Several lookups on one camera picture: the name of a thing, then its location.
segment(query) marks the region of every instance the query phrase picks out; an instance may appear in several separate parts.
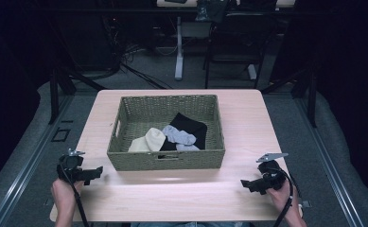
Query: table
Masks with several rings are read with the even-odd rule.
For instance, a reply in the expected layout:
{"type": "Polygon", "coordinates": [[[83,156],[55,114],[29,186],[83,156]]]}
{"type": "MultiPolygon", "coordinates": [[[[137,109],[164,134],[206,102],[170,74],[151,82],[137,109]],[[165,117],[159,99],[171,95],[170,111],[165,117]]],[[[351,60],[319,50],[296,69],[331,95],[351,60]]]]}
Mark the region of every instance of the table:
{"type": "MultiPolygon", "coordinates": [[[[89,221],[274,220],[269,196],[250,193],[240,180],[261,175],[256,160],[281,152],[263,97],[257,90],[103,90],[98,93],[77,150],[83,169],[104,166],[81,192],[89,221]],[[122,96],[217,95],[225,143],[220,169],[116,171],[107,148],[122,96]]],[[[277,159],[287,171],[284,159],[277,159]]],[[[54,221],[57,209],[50,218],[54,221]]],[[[74,221],[80,221],[76,209],[74,221]]]]}
{"type": "MultiPolygon", "coordinates": [[[[159,8],[195,8],[197,6],[198,0],[187,0],[186,3],[171,3],[166,2],[165,0],[157,0],[157,7],[159,8]]],[[[277,9],[287,9],[293,8],[295,4],[295,0],[277,0],[276,7],[277,9]]],[[[189,37],[196,37],[196,38],[206,38],[208,37],[208,32],[210,26],[204,26],[204,23],[187,23],[189,24],[190,30],[194,26],[201,26],[201,29],[196,29],[196,32],[192,35],[191,32],[186,32],[189,34],[189,37]]],[[[183,52],[183,45],[182,45],[182,37],[184,36],[182,33],[184,24],[181,22],[181,17],[177,18],[177,62],[175,64],[175,79],[181,80],[183,79],[183,67],[184,67],[184,52],[183,52]]],[[[256,73],[254,71],[254,66],[249,65],[248,72],[251,79],[255,79],[256,73]]]]}

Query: black chair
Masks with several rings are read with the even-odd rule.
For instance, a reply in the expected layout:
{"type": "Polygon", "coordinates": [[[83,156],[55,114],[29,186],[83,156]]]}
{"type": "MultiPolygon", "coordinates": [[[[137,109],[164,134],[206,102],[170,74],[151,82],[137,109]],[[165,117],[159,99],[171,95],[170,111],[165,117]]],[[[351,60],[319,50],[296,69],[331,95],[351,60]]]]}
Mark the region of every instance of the black chair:
{"type": "Polygon", "coordinates": [[[275,19],[266,15],[232,13],[221,23],[210,27],[203,69],[206,70],[204,88],[208,87],[210,62],[225,64],[257,64],[254,88],[257,87],[267,43],[277,28],[275,19]]]}

